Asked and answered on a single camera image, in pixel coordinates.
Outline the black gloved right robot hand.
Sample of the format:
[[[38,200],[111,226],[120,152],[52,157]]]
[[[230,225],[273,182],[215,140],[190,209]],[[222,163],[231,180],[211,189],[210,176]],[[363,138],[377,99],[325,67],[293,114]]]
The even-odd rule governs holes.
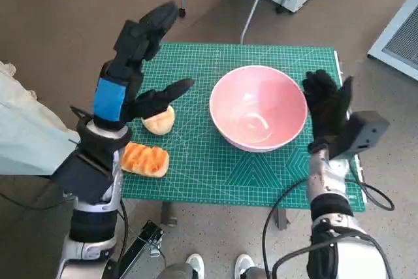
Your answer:
[[[302,81],[304,96],[312,119],[313,142],[308,151],[314,154],[334,144],[347,122],[347,111],[352,98],[353,77],[342,86],[324,70],[308,71]]]

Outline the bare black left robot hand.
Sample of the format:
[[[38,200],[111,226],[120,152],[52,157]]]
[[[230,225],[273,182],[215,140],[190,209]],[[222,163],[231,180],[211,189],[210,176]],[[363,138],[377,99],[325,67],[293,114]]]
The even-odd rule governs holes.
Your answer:
[[[174,1],[169,1],[137,22],[125,22],[114,45],[116,55],[103,64],[97,82],[93,102],[96,125],[119,130],[135,118],[151,118],[166,111],[171,102],[194,85],[192,78],[184,78],[161,91],[137,94],[144,79],[143,62],[157,55],[162,38],[177,17],[178,7]]]

